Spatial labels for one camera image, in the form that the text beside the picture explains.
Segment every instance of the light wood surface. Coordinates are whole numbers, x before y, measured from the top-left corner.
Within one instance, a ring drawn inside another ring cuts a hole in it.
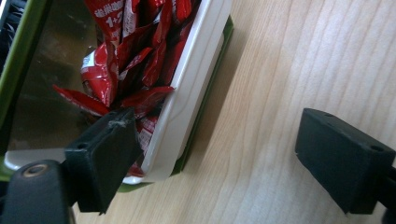
[[[380,223],[381,204],[345,215],[294,144],[312,107],[396,148],[396,2],[235,0],[232,17],[184,173],[78,223]]]

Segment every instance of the screw hole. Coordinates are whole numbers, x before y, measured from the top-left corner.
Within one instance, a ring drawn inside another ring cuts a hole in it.
[[[375,151],[379,151],[379,152],[384,151],[384,148],[382,148],[382,147],[376,147],[376,146],[371,146],[371,149],[372,149],[372,150],[375,150]]]
[[[47,164],[37,164],[34,166],[31,166],[29,168],[27,168],[24,172],[23,172],[23,176],[25,177],[34,177],[34,176],[38,176],[38,175],[42,175],[44,174],[47,169],[48,169],[48,165]]]
[[[87,148],[87,147],[88,147],[88,144],[87,144],[87,143],[80,143],[80,144],[77,146],[78,149],[84,149],[84,148]]]

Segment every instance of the red candy wrapper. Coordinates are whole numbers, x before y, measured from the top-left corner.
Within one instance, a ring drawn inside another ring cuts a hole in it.
[[[134,32],[139,24],[138,5],[140,0],[126,0],[122,22],[122,36],[128,36]]]
[[[107,47],[112,48],[112,44],[104,43],[84,58],[81,77],[88,92],[109,107],[117,93],[118,68],[114,62],[114,56],[107,55]]]
[[[143,19],[145,24],[152,23],[161,11],[161,7],[165,0],[145,0],[142,1],[142,8],[144,9]]]
[[[136,53],[146,45],[152,28],[152,24],[136,28],[132,34],[122,39],[122,43],[117,47],[116,53],[120,72],[125,69],[125,66]]]
[[[191,0],[172,0],[172,14],[175,24],[181,24],[191,14]]]
[[[128,173],[126,176],[137,176],[137,177],[144,177],[145,174],[143,173],[142,169],[140,168],[140,165],[138,165],[136,162],[134,165],[129,168]]]
[[[120,29],[124,0],[84,0],[105,38],[114,46],[120,43]]]
[[[155,87],[152,89],[141,90],[123,99],[121,106],[134,107],[135,117],[137,119],[141,119],[173,90],[173,87]]]
[[[163,41],[161,45],[155,49],[149,59],[145,70],[143,72],[143,84],[147,87],[153,86],[160,76],[163,69],[163,60],[166,52],[166,41]]]
[[[134,58],[131,60],[125,70],[120,74],[119,95],[122,96],[131,93],[134,90],[138,90],[136,85],[140,83],[140,80],[137,80],[138,78],[140,78],[140,68],[142,67],[143,62],[146,60],[151,51],[152,48],[142,49],[136,56],[134,56]]]
[[[104,116],[110,110],[103,105],[100,101],[94,99],[91,96],[88,96],[79,91],[71,91],[67,89],[62,89],[57,87],[56,85],[52,86],[64,99],[72,103],[73,105],[78,106],[80,109],[94,115],[94,116]]]
[[[192,21],[187,23],[187,25],[181,29],[177,43],[166,52],[163,70],[161,72],[161,80],[164,85],[169,85],[172,81],[178,61],[180,61],[181,54],[186,46],[191,27]]]
[[[151,46],[157,48],[167,37],[172,24],[172,0],[166,0],[161,11],[160,22],[152,37]]]
[[[143,149],[144,155],[149,148],[151,136],[154,133],[155,125],[157,124],[158,116],[147,116],[136,122],[136,129],[139,133],[139,144]]]

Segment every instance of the wooden table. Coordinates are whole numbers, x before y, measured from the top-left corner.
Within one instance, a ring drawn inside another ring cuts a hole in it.
[[[235,0],[232,17],[184,173],[78,223],[380,223],[381,204],[345,215],[294,144],[312,107],[396,148],[396,2]]]

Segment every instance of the wood grain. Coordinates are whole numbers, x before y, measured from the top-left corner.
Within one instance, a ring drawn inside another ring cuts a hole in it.
[[[232,17],[185,172],[78,223],[380,223],[381,204],[345,215],[293,150],[304,107],[396,148],[396,2],[234,1]]]

